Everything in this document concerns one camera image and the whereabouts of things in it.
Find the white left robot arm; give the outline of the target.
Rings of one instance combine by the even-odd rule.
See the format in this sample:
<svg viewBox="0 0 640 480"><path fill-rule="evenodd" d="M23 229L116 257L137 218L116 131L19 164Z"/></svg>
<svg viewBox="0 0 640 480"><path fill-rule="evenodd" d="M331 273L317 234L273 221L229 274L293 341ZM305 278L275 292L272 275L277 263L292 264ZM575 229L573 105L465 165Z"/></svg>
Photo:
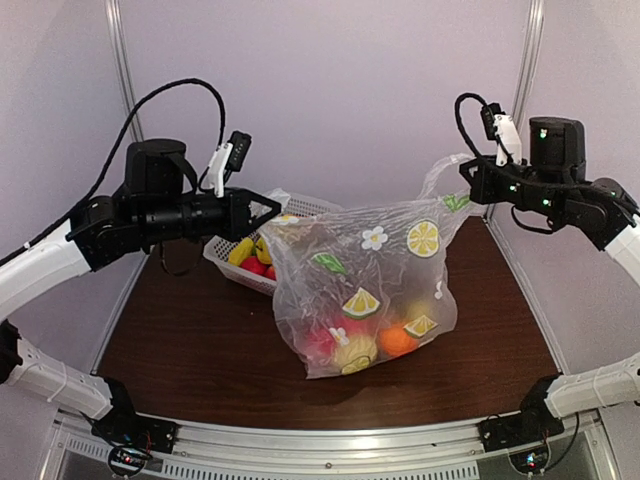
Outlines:
<svg viewBox="0 0 640 480"><path fill-rule="evenodd" d="M240 241L281 211L276 201L229 187L240 171L251 138L235 132L218 147L198 177L177 140L131 144L124 181L112 194L90 196L51 233L1 268L1 381L79 411L123 444L144 433L125 387L82 373L36 350L9 325L12 314L38 313L63 333L84 341L106 325L114 286L89 273L129 254L149 253L163 242L218 236Z"/></svg>

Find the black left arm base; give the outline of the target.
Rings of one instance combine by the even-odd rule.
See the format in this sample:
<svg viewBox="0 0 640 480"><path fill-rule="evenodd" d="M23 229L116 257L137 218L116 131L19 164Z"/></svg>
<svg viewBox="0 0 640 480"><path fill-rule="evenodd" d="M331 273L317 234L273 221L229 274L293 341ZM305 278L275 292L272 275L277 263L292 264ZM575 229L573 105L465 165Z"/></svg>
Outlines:
<svg viewBox="0 0 640 480"><path fill-rule="evenodd" d="M107 457L111 472L117 478L130 479L142 472L153 453L173 452L178 425L139 414L122 382L109 377L101 380L108 386L109 409L100 418L85 420L91 433L111 447Z"/></svg>

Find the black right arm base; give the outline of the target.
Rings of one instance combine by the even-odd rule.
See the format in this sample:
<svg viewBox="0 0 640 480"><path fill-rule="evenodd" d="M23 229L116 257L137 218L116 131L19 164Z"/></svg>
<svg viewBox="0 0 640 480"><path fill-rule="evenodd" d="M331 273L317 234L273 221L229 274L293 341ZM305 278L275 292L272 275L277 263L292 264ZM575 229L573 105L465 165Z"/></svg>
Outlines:
<svg viewBox="0 0 640 480"><path fill-rule="evenodd" d="M549 439L562 434L563 421L554 417L544 400L559 374L542 377L524 396L519 411L493 414L478 423L485 453L509 450L511 466L520 474L542 474L550 465Z"/></svg>

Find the clear printed plastic bag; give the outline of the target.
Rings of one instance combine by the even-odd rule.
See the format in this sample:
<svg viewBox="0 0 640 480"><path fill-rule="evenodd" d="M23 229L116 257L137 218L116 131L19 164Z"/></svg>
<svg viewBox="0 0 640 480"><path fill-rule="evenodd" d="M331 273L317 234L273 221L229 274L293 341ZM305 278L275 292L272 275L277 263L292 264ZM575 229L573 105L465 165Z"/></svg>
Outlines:
<svg viewBox="0 0 640 480"><path fill-rule="evenodd" d="M444 191L439 185L467 158L456 154L436 162L414 200L294 222L281 215L261 228L276 272L275 323L307 378L348 376L339 373L332 355L315 363L301 353L303 337L321 321L340 315L368 321L378 348L369 368L399 358L379 348L383 328L405 323L419 348L455 328L458 308L448 286L447 248L476 209L468 188ZM432 318L405 318L406 305L416 299L433 302Z"/></svg>

